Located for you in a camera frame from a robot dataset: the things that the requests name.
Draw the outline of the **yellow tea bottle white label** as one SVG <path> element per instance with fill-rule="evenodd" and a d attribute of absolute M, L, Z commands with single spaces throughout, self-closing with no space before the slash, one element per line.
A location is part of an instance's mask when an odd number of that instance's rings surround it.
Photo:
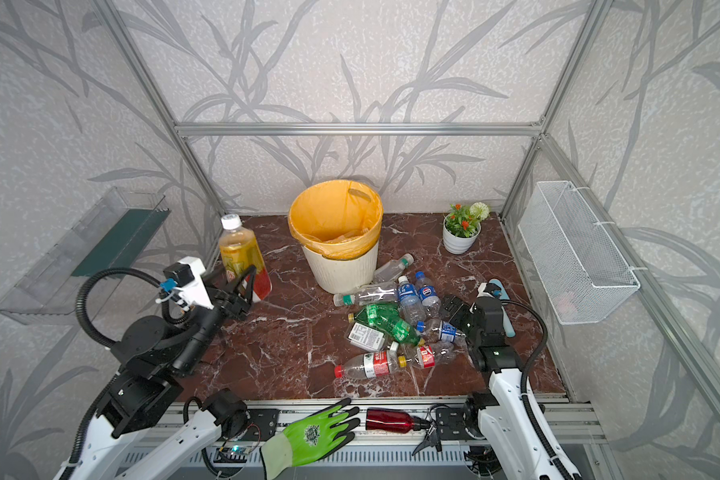
<path fill-rule="evenodd" d="M 243 226 L 237 214 L 223 216 L 221 224 L 218 246 L 227 281 L 243 278 L 253 286 L 254 301 L 264 300 L 272 291 L 272 283 L 255 233 Z"/>

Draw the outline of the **red label cola bottle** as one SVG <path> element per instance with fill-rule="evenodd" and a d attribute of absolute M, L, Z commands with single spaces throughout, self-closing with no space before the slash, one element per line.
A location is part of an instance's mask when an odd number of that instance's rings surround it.
<path fill-rule="evenodd" d="M 389 350 L 358 355 L 334 368 L 338 379 L 374 379 L 397 373 L 405 366 L 398 355 Z"/>

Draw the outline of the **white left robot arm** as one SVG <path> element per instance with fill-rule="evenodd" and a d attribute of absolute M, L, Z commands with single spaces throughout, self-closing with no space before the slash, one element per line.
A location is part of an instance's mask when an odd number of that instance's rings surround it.
<path fill-rule="evenodd" d="M 202 261 L 185 257 L 168 266 L 165 281 L 133 268 L 102 270 L 81 286 L 75 313 L 82 330 L 119 361 L 114 377 L 97 395 L 81 420 L 60 479 L 165 479 L 184 460 L 222 437 L 247 428 L 247 407 L 222 389 L 172 437 L 126 472 L 118 470 L 133 443 L 140 441 L 182 393 L 179 379 L 190 376 L 221 327 L 242 321 L 254 303 L 256 270 L 249 267 L 221 288 L 206 285 L 211 277 Z M 87 312 L 95 285 L 111 276 L 132 276 L 158 290 L 161 313 L 137 319 L 119 340 L 102 334 Z"/>

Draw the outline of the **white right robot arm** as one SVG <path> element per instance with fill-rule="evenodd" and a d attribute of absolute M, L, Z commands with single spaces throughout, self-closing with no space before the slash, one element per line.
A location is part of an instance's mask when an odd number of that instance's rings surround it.
<path fill-rule="evenodd" d="M 529 313 L 541 328 L 541 339 L 526 360 L 506 341 L 507 305 Z M 441 313 L 464 335 L 470 363 L 487 386 L 468 398 L 465 422 L 487 440 L 505 476 L 579 479 L 579 469 L 556 439 L 530 385 L 530 373 L 549 339 L 541 316 L 526 304 L 492 295 L 472 304 L 448 295 Z"/>

